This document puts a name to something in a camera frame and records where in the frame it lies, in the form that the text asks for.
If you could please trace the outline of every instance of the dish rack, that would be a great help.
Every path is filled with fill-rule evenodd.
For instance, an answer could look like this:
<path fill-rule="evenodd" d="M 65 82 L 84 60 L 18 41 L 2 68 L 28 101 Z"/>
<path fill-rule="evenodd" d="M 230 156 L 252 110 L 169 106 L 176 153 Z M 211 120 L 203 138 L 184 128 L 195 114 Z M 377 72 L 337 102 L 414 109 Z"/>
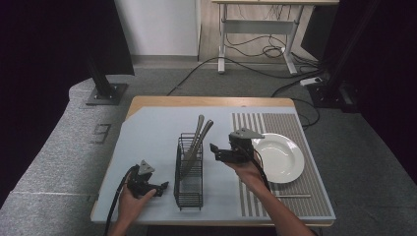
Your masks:
<path fill-rule="evenodd" d="M 182 133 L 178 139 L 174 197 L 180 210 L 203 207 L 203 143 L 199 146 L 195 163 L 188 174 L 181 178 L 188 162 L 184 160 L 184 156 L 191 146 L 193 137 L 194 133 Z"/>

